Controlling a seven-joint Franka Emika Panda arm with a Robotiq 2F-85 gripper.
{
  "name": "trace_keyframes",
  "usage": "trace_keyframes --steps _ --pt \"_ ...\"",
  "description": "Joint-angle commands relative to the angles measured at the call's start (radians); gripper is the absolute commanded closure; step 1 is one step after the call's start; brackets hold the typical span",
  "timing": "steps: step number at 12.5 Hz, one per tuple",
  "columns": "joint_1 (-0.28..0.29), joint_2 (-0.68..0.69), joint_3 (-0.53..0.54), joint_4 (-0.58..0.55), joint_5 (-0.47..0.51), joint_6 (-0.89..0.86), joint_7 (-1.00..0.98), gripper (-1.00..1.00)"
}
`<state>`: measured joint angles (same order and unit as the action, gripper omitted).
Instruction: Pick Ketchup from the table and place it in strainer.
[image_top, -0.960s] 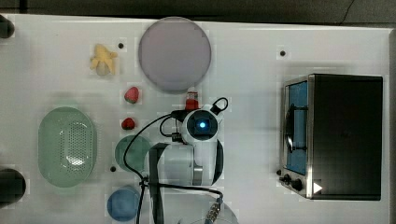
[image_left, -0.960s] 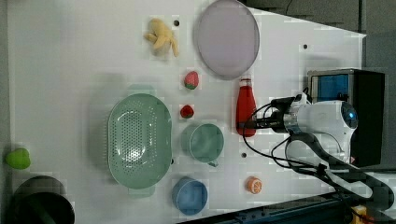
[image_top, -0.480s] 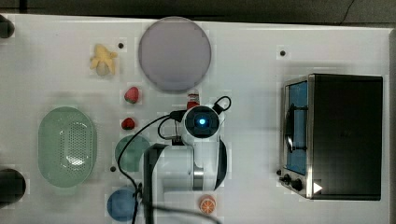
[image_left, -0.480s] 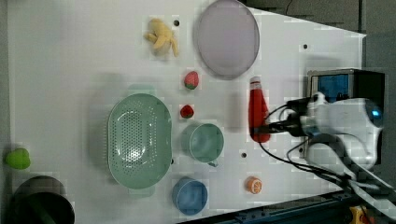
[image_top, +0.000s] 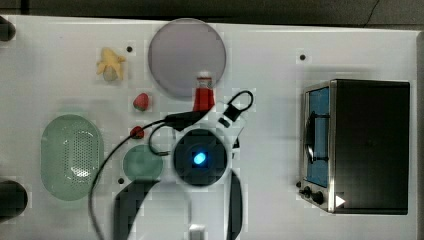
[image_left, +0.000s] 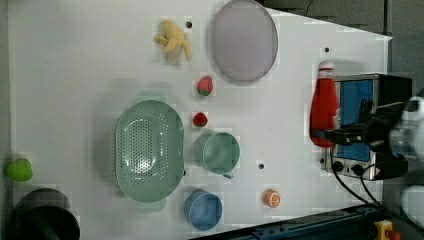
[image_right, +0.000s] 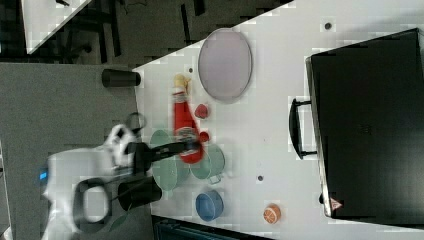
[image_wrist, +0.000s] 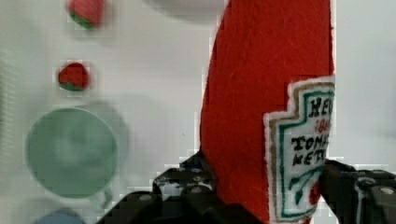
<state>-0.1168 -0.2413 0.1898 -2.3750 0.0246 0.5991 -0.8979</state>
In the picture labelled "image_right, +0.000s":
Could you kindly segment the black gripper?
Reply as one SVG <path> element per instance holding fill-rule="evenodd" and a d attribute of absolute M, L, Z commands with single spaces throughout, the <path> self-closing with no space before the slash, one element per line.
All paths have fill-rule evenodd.
<path fill-rule="evenodd" d="M 146 173 L 151 168 L 152 159 L 162 160 L 199 148 L 199 142 L 173 142 L 152 149 L 143 142 L 131 142 L 127 145 L 125 153 L 131 155 L 133 174 L 137 175 Z"/>

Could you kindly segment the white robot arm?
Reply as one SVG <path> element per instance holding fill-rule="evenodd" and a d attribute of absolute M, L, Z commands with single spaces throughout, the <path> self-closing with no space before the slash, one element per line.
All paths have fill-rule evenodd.
<path fill-rule="evenodd" d="M 100 146 L 50 155 L 40 172 L 43 196 L 51 204 L 41 240 L 71 240 L 76 233 L 100 231 L 110 219 L 113 182 L 145 172 L 156 161 L 201 148 L 195 138 L 150 147 L 139 140 L 135 129 L 118 124 Z M 106 213 L 95 221 L 86 215 L 84 204 L 86 192 L 94 188 L 101 190 L 106 203 Z"/>

